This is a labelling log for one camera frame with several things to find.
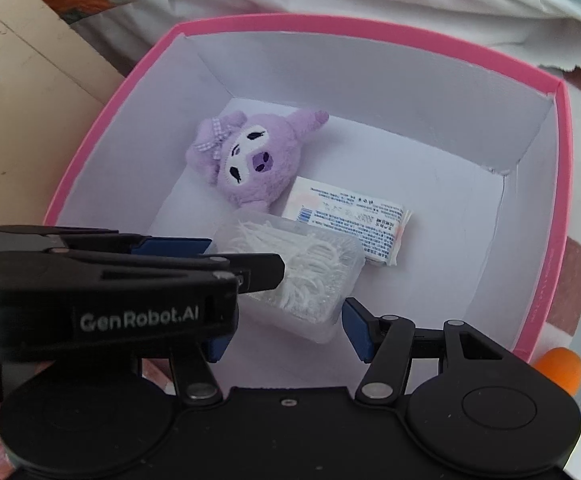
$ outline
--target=plush toy bow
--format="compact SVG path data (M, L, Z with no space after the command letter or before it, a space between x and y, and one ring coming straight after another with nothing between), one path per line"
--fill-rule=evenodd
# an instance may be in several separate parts
M219 117L213 117L211 119L212 123L212 134L213 139L208 142L202 142L201 144L196 144L195 148L199 152L208 152L208 150L214 150L212 154L213 160L219 160L221 158L221 145L226 139L228 139L234 132L239 130L239 126L235 126L230 123L222 124Z

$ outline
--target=gingham bow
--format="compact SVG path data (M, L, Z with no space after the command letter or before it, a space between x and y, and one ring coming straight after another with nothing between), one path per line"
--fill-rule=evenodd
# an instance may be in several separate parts
M213 140L204 142L203 144L196 144L195 148L199 152L208 152L208 150L215 150L212 154L213 160L219 160L221 158L221 145L230 135L237 130L235 126L227 126L225 129L221 127L218 117L213 117L212 121L212 133Z

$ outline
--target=white bedding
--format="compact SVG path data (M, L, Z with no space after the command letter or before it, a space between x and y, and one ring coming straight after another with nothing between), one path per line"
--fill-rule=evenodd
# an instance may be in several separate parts
M73 27L121 72L175 23L256 12L307 12L428 28L536 66L581 67L581 3L573 0L141 0Z

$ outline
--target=wooden panel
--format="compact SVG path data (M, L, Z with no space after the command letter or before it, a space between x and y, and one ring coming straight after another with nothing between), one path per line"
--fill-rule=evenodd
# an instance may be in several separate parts
M575 335L581 316L581 245L567 238L557 290L546 321Z
M0 0L0 21L105 104L122 76L41 0Z
M39 224L123 80L41 0L0 0L0 224Z
M0 224L42 221L101 108L0 22Z

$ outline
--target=pink surface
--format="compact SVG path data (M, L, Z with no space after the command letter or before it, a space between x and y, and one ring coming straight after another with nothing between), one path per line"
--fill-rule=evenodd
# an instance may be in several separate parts
M56 224L75 179L112 118L135 85L177 36L246 31L313 32L411 46L498 72L544 94L555 94L559 123L559 150L553 222L535 297L514 349L516 355L528 360L551 308L566 245L572 171L571 119L567 91L560 79L534 66L477 44L457 40L437 32L373 20L304 14L252 14L180 23L161 38L137 64L93 123L59 183L44 223Z
M541 330L551 309L557 280L564 259L567 243L568 216L570 214L572 168L573 168L573 135L571 130L571 113L566 83L559 82L557 93L557 127L559 143L557 150L557 183L555 185L555 204L553 222L549 233L549 244L546 249L544 264L531 303L531 310L522 327L517 345L513 350L517 357L528 362L537 344Z

